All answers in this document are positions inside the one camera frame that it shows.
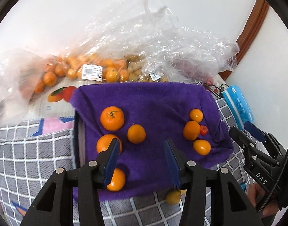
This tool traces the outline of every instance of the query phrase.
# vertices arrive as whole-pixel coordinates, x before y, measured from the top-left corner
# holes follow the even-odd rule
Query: blue package
[[[254,123],[254,117],[246,102],[240,88],[236,85],[231,85],[222,95],[227,102],[232,114],[234,115],[236,124],[239,129],[244,129],[244,123],[250,121]]]

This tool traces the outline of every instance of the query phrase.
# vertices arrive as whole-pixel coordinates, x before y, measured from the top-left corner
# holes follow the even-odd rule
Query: potato
[[[138,62],[141,61],[144,58],[144,54],[139,53],[138,55],[126,55],[124,56],[129,62]]]
[[[168,77],[167,76],[163,76],[162,78],[161,78],[161,81],[160,82],[168,82],[169,80],[168,80]]]
[[[148,82],[147,76],[142,76],[138,82]]]
[[[142,75],[142,70],[141,69],[137,69],[133,72],[135,75],[141,76]]]
[[[136,63],[135,62],[131,62],[129,65],[128,65],[128,73],[131,74],[133,73],[136,69]]]
[[[129,81],[135,82],[137,79],[139,79],[139,76],[136,74],[129,74]]]

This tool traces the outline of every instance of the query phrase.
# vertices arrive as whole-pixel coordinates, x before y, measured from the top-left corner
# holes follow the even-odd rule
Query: grey checkered blanket
[[[221,120],[228,128],[236,126],[224,99],[216,101]],[[39,121],[0,128],[0,200],[10,226],[17,226],[34,198],[57,167],[75,169],[73,130],[30,137]],[[239,183],[249,186],[253,179],[243,170],[243,151],[234,143],[234,152],[225,163],[212,169],[226,167]],[[185,195],[177,205],[165,202],[170,188],[143,197],[101,202],[105,225],[113,226],[175,226],[179,224]],[[74,225],[79,225],[78,204],[74,201]],[[210,225],[211,189],[206,191],[205,225]]]

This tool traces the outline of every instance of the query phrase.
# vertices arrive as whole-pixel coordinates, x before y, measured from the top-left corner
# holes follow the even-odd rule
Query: metal rivet
[[[97,163],[96,161],[90,161],[90,162],[88,163],[88,165],[89,165],[90,167],[95,167],[97,164],[98,164],[98,163]]]
[[[196,166],[196,162],[195,162],[195,161],[188,161],[187,164],[188,164],[188,166],[190,166],[190,167]]]
[[[64,172],[63,167],[59,167],[56,169],[56,173],[58,173],[58,174],[63,173],[63,172]]]
[[[220,171],[221,171],[222,173],[224,173],[224,174],[227,174],[227,173],[229,172],[229,170],[226,169],[225,167],[222,167],[222,168],[220,169]]]

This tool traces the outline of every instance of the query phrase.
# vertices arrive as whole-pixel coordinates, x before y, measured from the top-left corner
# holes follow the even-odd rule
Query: small red tomato
[[[69,86],[66,87],[63,91],[62,91],[62,97],[63,99],[69,103],[69,101],[71,100],[71,97],[73,95],[73,92],[76,90],[77,88],[74,86]]]
[[[208,133],[208,127],[201,125],[200,135],[204,136]]]

